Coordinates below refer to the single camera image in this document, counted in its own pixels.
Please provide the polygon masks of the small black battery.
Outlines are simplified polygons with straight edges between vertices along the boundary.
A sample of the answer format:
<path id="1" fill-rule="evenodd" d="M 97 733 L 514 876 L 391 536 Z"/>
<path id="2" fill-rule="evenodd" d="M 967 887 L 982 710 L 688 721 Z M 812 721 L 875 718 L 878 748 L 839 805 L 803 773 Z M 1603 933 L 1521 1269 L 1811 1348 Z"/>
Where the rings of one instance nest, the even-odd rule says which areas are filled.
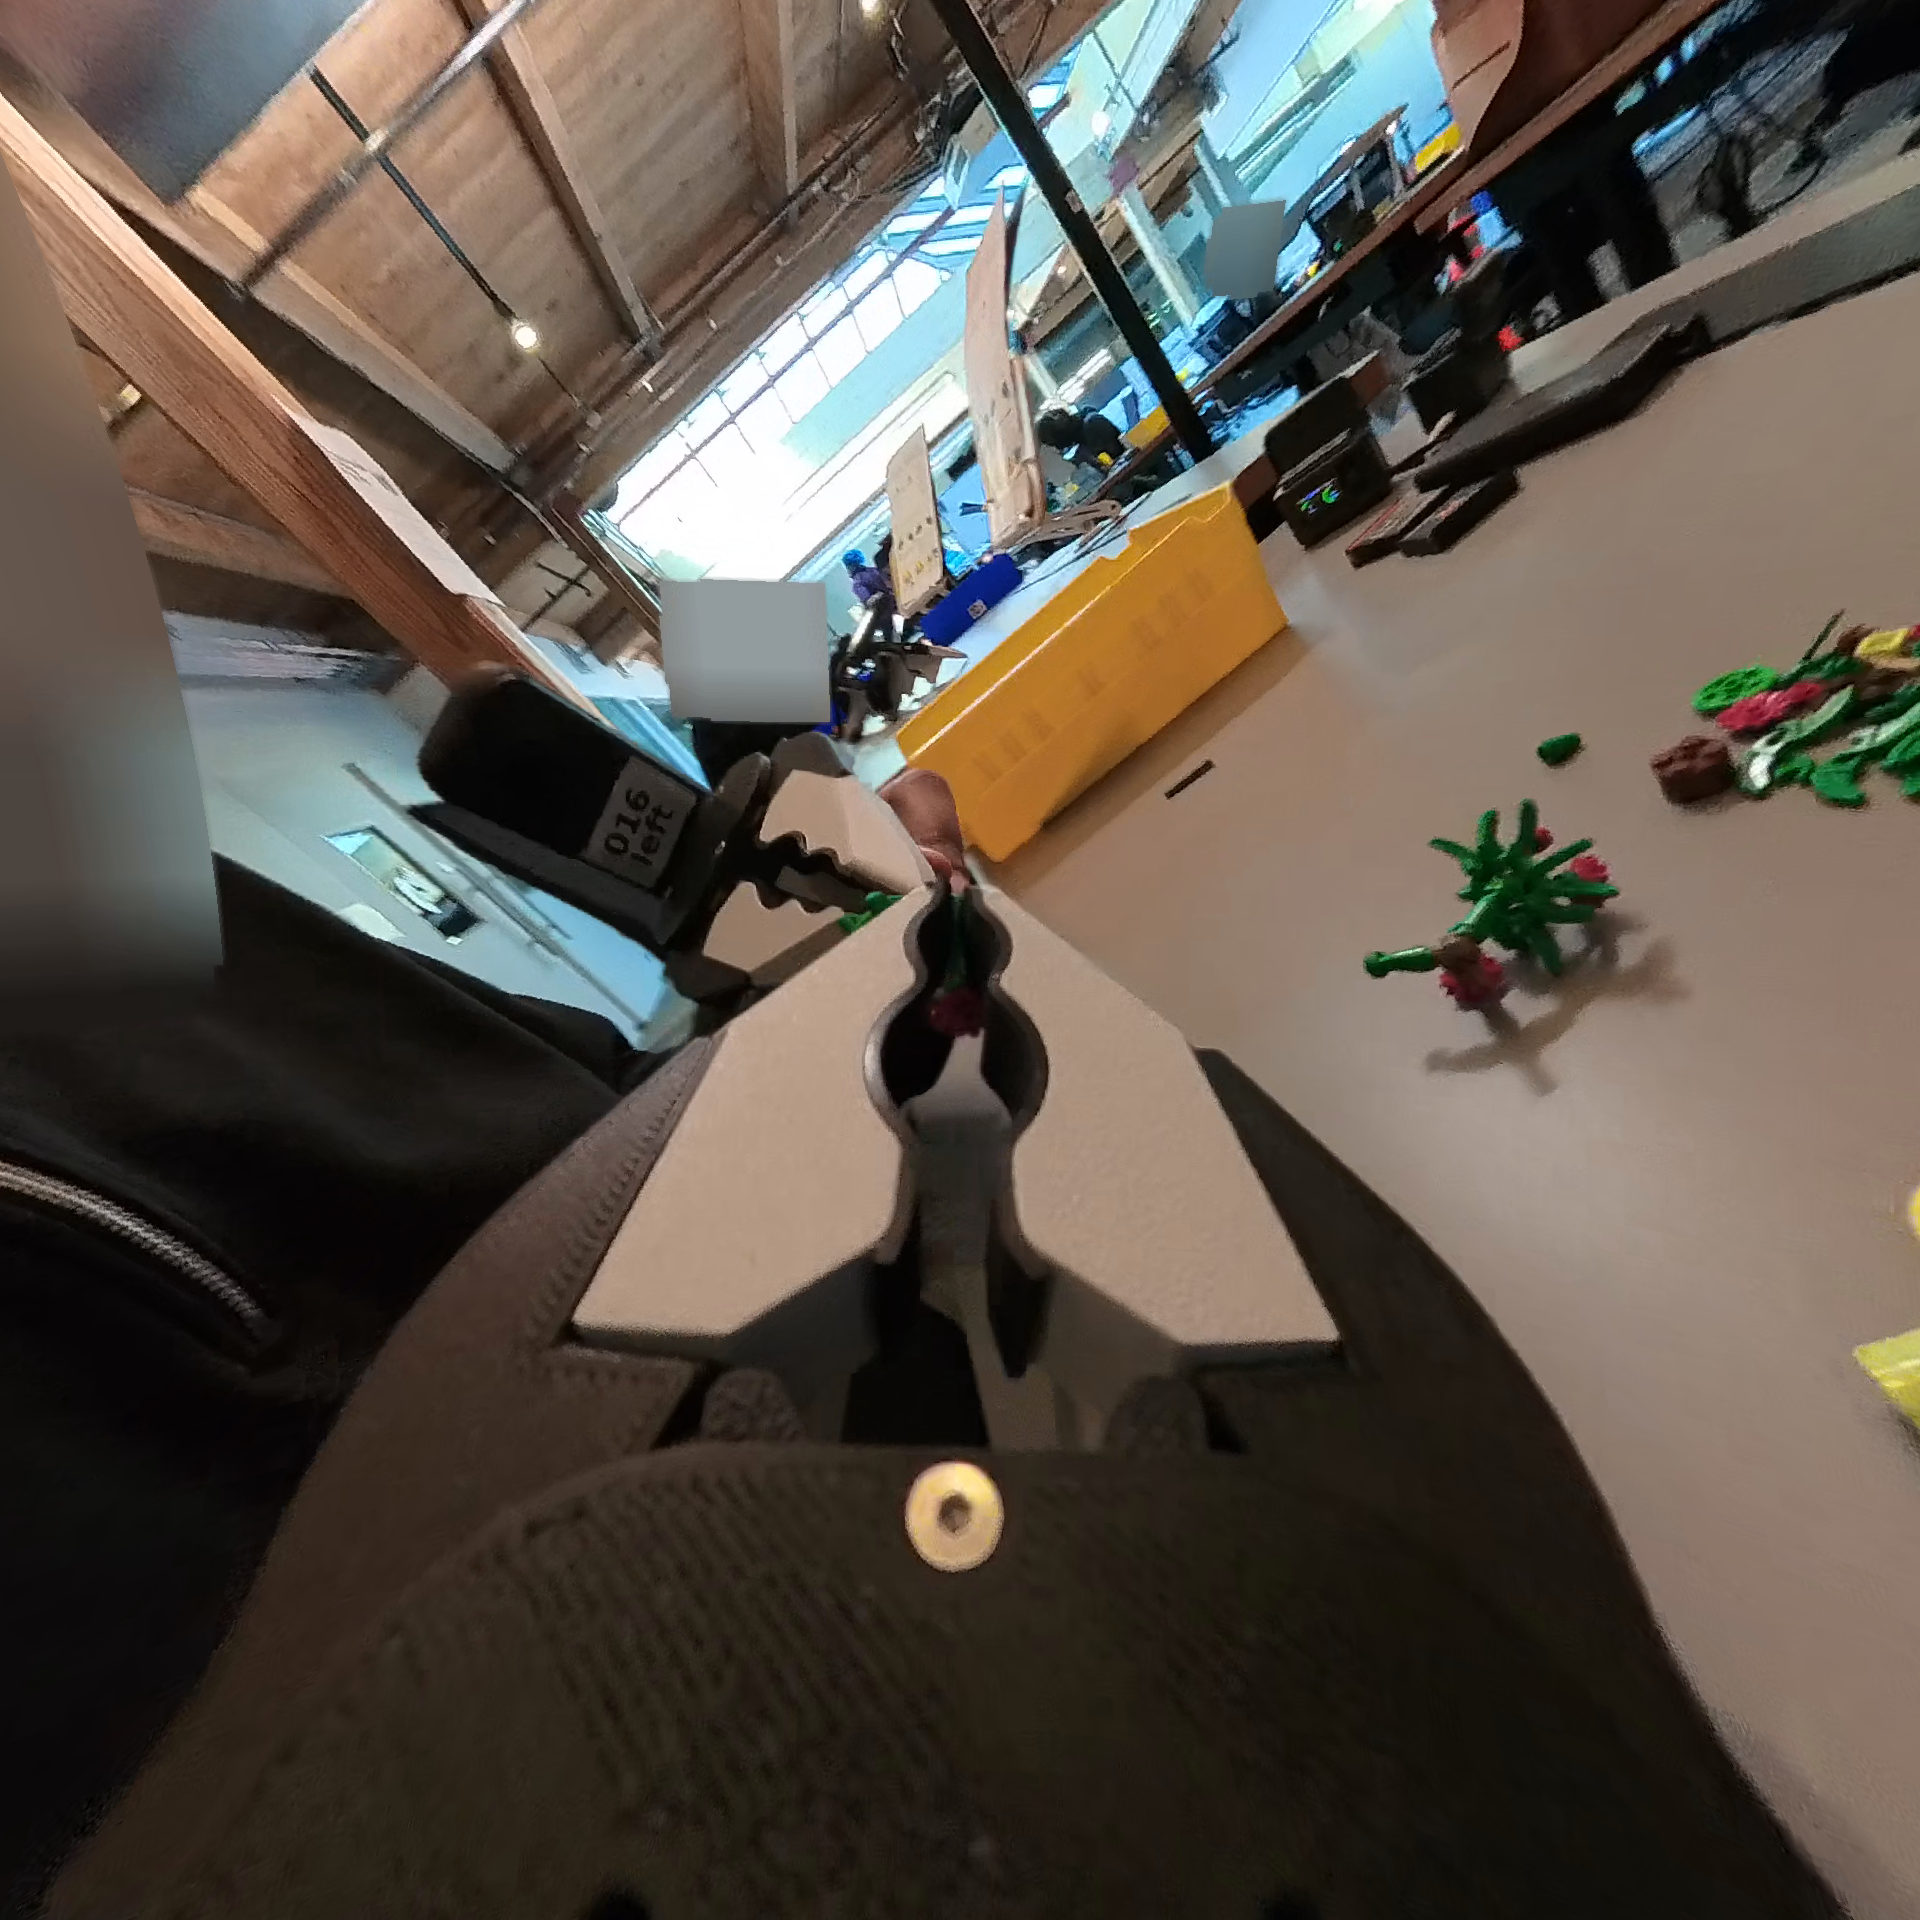
<path id="1" fill-rule="evenodd" d="M 1431 502 L 1410 531 L 1401 536 L 1398 553 L 1403 559 L 1437 559 L 1452 553 L 1520 493 L 1521 482 L 1512 465 L 1452 486 Z"/>
<path id="2" fill-rule="evenodd" d="M 1444 502 L 1451 490 L 1420 493 L 1407 490 L 1382 506 L 1353 543 L 1346 543 L 1346 562 L 1353 569 L 1379 563 L 1382 559 L 1401 553 L 1403 539 L 1416 531 Z"/>

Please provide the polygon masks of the wooden post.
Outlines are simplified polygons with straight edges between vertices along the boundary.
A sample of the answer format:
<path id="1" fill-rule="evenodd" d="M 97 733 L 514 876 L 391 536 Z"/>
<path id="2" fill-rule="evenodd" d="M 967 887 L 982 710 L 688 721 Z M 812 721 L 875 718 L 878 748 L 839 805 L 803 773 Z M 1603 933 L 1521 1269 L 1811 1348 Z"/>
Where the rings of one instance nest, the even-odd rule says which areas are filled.
<path id="1" fill-rule="evenodd" d="M 63 313 L 86 344 L 271 513 L 345 599 L 443 686 L 500 665 L 593 718 L 590 697 L 500 605 L 446 585 L 422 543 L 344 465 L 319 422 L 9 102 L 3 159 Z"/>

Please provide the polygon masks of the paper instruction booklet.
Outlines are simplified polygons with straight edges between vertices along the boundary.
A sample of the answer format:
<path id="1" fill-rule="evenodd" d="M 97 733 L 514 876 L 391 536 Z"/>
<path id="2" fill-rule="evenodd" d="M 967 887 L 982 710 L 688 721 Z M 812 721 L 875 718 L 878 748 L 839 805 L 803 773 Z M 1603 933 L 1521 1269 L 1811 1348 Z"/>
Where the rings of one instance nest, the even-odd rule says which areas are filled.
<path id="1" fill-rule="evenodd" d="M 962 387 L 993 553 L 1016 553 L 1047 516 L 1029 377 L 1010 328 L 1020 215 L 995 192 L 967 268 Z"/>
<path id="2" fill-rule="evenodd" d="M 924 427 L 914 424 L 893 451 L 881 482 L 893 527 L 893 593 L 900 618 L 917 618 L 946 592 L 943 524 Z"/>

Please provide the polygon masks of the yellow plastic bin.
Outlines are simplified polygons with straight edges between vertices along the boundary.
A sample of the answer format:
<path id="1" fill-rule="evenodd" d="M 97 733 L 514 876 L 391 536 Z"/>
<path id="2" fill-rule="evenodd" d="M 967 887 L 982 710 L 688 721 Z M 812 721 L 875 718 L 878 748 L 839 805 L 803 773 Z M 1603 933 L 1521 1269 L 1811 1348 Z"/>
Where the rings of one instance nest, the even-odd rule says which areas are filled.
<path id="1" fill-rule="evenodd" d="M 1006 862 L 1287 631 L 1234 486 L 1092 559 L 899 732 L 946 781 L 972 851 Z"/>

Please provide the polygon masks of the black flat box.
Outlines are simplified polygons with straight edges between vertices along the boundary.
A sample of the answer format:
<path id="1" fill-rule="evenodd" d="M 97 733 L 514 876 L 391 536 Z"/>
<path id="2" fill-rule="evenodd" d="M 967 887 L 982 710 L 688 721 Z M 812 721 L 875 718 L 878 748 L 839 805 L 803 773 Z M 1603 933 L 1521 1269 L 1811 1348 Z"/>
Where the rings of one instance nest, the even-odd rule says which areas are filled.
<path id="1" fill-rule="evenodd" d="M 1711 347 L 1705 313 L 1634 325 L 1579 369 L 1529 394 L 1506 394 L 1410 465 L 1437 493 L 1520 469 L 1639 412 L 1671 373 Z"/>

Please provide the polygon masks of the paper notice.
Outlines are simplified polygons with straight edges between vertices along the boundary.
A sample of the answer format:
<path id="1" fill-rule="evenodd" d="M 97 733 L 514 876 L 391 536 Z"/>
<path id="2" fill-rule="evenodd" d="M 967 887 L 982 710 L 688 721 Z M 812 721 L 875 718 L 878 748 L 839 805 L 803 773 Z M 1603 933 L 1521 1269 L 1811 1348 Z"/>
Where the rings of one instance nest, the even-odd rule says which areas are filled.
<path id="1" fill-rule="evenodd" d="M 402 547 L 423 563 L 423 572 L 453 596 L 502 610 L 500 593 L 451 547 L 451 543 L 418 513 L 383 463 L 358 446 L 345 431 L 291 415 L 317 445 L 344 482 L 380 516 L 380 521 L 402 543 Z"/>

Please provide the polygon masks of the green toy brick leaf sprig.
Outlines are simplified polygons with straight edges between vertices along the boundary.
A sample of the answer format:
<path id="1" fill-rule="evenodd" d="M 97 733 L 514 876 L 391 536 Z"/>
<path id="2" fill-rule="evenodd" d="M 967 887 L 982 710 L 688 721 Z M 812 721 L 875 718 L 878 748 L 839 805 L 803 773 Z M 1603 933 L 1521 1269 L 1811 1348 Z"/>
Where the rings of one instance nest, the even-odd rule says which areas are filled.
<path id="1" fill-rule="evenodd" d="M 970 890 L 954 894 L 935 913 L 935 973 L 924 1022 L 943 1038 L 980 1038 L 991 1019 L 985 1000 L 991 938 Z"/>

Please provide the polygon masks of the brown paper bag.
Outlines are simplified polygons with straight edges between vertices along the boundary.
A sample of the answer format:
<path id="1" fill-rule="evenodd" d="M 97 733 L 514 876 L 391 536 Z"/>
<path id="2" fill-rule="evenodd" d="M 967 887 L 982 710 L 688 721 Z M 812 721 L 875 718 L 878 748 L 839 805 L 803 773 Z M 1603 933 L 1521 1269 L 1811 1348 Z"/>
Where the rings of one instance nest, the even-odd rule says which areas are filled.
<path id="1" fill-rule="evenodd" d="M 1460 153 L 1508 141 L 1651 18 L 1692 27 L 1711 4 L 1432 4 L 1431 46 Z"/>

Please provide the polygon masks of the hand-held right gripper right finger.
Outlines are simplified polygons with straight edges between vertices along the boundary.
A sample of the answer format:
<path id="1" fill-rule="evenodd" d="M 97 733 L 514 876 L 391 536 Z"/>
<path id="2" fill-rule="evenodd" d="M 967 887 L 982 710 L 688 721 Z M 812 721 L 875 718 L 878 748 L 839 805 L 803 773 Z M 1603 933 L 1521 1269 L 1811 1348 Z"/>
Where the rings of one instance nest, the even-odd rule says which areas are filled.
<path id="1" fill-rule="evenodd" d="M 1339 1324 L 1194 1049 L 1000 887 L 976 894 L 993 1395 L 1102 1443 L 1144 1380 L 1337 1361 Z"/>

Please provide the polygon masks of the black open case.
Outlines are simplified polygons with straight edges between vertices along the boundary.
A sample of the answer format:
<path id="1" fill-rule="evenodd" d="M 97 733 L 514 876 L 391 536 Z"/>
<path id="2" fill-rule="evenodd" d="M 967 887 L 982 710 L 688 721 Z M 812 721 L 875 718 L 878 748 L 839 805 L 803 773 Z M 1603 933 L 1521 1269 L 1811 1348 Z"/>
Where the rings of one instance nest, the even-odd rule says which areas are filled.
<path id="1" fill-rule="evenodd" d="M 1502 387 L 1512 321 L 1512 254 L 1484 250 L 1432 299 L 1403 347 L 1420 347 L 1403 373 L 1403 397 L 1425 431 L 1475 418 Z"/>

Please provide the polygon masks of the spare grippers on desk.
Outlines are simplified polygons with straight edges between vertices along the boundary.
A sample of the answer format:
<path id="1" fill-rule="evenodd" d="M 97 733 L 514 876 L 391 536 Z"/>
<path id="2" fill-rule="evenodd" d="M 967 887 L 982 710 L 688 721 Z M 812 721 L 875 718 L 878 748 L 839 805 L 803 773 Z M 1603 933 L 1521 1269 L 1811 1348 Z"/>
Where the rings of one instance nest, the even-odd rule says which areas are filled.
<path id="1" fill-rule="evenodd" d="M 917 686 L 937 686 L 958 647 L 903 633 L 899 618 L 870 610 L 852 636 L 829 647 L 829 733 L 860 742 L 870 721 L 896 724 Z"/>

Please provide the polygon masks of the black charger case with display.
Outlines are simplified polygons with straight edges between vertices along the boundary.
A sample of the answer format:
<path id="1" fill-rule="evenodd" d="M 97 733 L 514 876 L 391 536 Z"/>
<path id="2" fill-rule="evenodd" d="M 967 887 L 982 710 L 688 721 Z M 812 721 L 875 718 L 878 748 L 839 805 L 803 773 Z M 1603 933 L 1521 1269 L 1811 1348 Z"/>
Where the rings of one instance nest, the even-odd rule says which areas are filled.
<path id="1" fill-rule="evenodd" d="M 1367 403 L 1328 377 L 1265 427 L 1274 509 L 1300 547 L 1320 547 L 1366 521 L 1395 493 Z"/>

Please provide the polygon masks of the pile of small toy bricks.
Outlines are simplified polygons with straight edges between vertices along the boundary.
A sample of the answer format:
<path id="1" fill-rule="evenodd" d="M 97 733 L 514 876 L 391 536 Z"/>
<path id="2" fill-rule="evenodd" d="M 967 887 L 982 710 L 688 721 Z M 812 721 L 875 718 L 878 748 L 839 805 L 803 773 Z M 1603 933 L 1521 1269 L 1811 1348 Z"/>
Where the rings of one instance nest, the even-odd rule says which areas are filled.
<path id="1" fill-rule="evenodd" d="M 1917 803 L 1917 627 L 1845 627 L 1841 615 L 1786 665 L 1748 664 L 1692 695 L 1738 754 L 1738 796 L 1810 789 L 1858 809 L 1868 778 Z"/>

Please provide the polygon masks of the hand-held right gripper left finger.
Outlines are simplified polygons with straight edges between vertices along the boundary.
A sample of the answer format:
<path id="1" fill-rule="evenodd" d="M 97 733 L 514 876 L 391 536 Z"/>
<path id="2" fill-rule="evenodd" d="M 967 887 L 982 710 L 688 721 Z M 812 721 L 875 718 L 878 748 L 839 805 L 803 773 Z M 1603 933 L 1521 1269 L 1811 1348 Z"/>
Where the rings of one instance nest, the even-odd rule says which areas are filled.
<path id="1" fill-rule="evenodd" d="M 946 887 L 884 908 L 739 1016 L 585 1286 L 573 1333 L 624 1356 L 774 1374 L 837 1437 L 875 1356 L 875 1269 L 914 1214 L 881 1035 L 929 976 Z"/>

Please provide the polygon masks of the green toy brick vine plant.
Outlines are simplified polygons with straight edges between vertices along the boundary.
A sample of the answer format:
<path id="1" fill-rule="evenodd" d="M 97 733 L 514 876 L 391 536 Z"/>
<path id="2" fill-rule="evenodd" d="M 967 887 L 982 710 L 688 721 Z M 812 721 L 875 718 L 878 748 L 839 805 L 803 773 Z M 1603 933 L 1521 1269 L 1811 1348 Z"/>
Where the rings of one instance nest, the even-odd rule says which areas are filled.
<path id="1" fill-rule="evenodd" d="M 1561 841 L 1536 799 L 1520 803 L 1512 824 L 1489 805 L 1469 837 L 1432 837 L 1427 847 L 1457 870 L 1457 918 L 1432 940 L 1373 951 L 1361 973 L 1427 976 L 1469 1016 L 1502 1006 L 1512 965 L 1558 979 L 1567 969 L 1563 933 L 1589 927 L 1620 896 L 1595 841 Z"/>

